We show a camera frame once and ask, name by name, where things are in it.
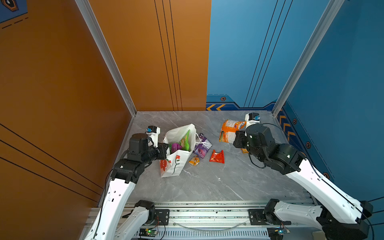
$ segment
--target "gray marble surface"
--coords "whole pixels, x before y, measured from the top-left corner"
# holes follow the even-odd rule
[[[257,111],[261,122],[278,124],[267,111]],[[138,112],[129,131],[132,134],[144,132],[147,126],[161,128],[159,142],[165,133],[173,128],[193,123],[197,133],[203,133],[212,143],[211,149],[197,166],[186,163],[179,176],[160,178],[160,165],[155,161],[146,168],[128,199],[129,203],[141,199],[152,202],[180,201],[268,201],[271,198],[283,201],[305,200],[306,191],[299,184],[270,168],[259,169],[251,164],[247,154],[232,144],[219,142],[221,126],[226,119],[244,120],[249,111],[160,111]],[[286,143],[283,132],[270,127],[276,142]],[[225,164],[209,162],[213,149],[224,150]],[[255,164],[262,166],[258,160]]]

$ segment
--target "blue wall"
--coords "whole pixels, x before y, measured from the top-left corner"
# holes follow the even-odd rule
[[[346,0],[288,98],[335,184],[359,200],[384,195],[383,13],[384,1]]]
[[[207,94],[227,95],[240,107],[262,108],[275,101],[327,4],[212,0]]]

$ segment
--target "orange wall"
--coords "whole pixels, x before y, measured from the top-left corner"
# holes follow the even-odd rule
[[[205,110],[210,0],[91,0],[138,111]]]
[[[75,1],[27,5],[0,28],[2,239],[77,239],[131,116]]]

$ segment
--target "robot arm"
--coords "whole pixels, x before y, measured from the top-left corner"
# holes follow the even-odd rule
[[[113,166],[108,191],[86,240],[131,239],[137,229],[154,219],[153,202],[139,201],[127,220],[116,230],[121,213],[139,176],[156,159],[165,159],[169,144],[158,143],[160,128],[149,126],[146,133],[133,134],[129,148]]]
[[[307,224],[322,229],[327,237],[334,240],[360,240],[368,237],[369,225],[363,220],[372,215],[373,207],[370,203],[358,201],[346,194],[292,145],[277,144],[271,130],[255,122],[259,121],[257,113],[247,114],[245,120],[247,128],[236,132],[233,145],[246,148],[266,166],[303,186],[322,204],[308,207],[271,199],[264,210],[269,223],[293,221]]]

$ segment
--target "white shopping bag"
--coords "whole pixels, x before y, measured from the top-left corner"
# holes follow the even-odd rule
[[[185,163],[188,161],[189,156],[192,154],[193,149],[196,144],[196,128],[195,125],[189,124],[186,126],[178,127],[172,130],[169,130],[164,138],[164,143],[179,143],[185,134],[189,132],[188,143],[189,151],[177,150],[174,153],[170,153],[169,148],[167,149],[167,159],[160,161],[160,176],[161,177],[170,177],[178,176]]]

